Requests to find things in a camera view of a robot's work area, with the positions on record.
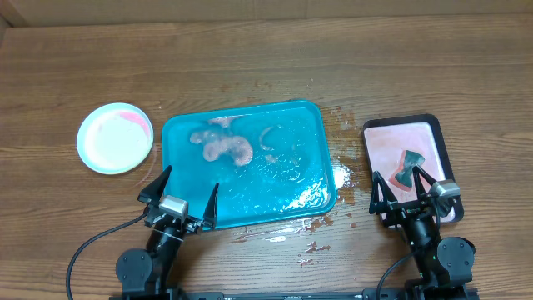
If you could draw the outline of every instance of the pink meat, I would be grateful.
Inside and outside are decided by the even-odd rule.
[[[237,166],[244,166],[253,159],[252,146],[244,137],[228,137],[207,130],[193,133],[189,140],[195,144],[204,143],[202,155],[208,162],[216,161],[222,154],[229,154]]]
[[[231,116],[231,117],[215,117],[211,120],[207,120],[207,123],[210,125],[212,124],[218,124],[222,128],[229,128],[230,123],[235,120],[236,118],[239,118],[240,116]]]
[[[233,162],[237,166],[247,165],[252,161],[253,149],[250,143],[244,137],[230,137],[230,149]]]
[[[272,147],[269,147],[269,146],[265,146],[263,144],[263,138],[265,137],[265,135],[271,131],[274,127],[273,126],[270,126],[270,127],[267,127],[265,128],[262,132],[261,132],[261,135],[259,135],[259,145],[261,145],[261,149],[265,150],[265,151],[270,151],[272,150]]]

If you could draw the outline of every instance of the wooden table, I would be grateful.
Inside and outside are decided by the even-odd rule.
[[[334,168],[350,168],[355,187],[341,188],[325,217],[188,237],[173,282],[225,293],[375,287],[407,249],[367,212],[361,126],[433,113],[466,210],[442,235],[477,246],[470,286],[483,298],[531,298],[533,16],[520,14],[8,29],[0,48],[0,298],[65,298],[74,251],[140,214],[135,197],[161,171],[168,118],[291,98],[320,106]],[[82,120],[111,102],[147,113],[157,150],[133,172],[103,176],[83,165],[75,140]],[[314,220],[313,230],[295,233]],[[75,298],[119,292],[116,259],[149,233],[139,223],[87,248],[72,274]],[[313,242],[331,249],[306,252]],[[410,262],[386,285],[415,276]]]

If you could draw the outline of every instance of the wall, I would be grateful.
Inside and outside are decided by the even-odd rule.
[[[7,22],[0,17],[0,46],[2,46],[3,34],[6,32],[6,29],[9,28]]]
[[[533,13],[533,0],[0,0],[14,26]]]

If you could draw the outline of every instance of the white plate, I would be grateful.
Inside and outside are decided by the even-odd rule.
[[[141,163],[153,144],[147,115],[127,103],[111,103],[91,112],[77,132],[77,152],[102,174],[127,172]]]

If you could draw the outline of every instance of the turquoise tray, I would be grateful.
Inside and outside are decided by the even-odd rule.
[[[229,126],[208,122],[231,116],[238,117]],[[197,140],[205,132],[210,139]],[[208,162],[212,137],[245,138],[252,160],[227,152]],[[220,183],[217,228],[327,213],[336,201],[320,109],[306,100],[175,116],[162,129],[162,163],[172,165],[165,194],[188,201],[193,217],[202,217]]]

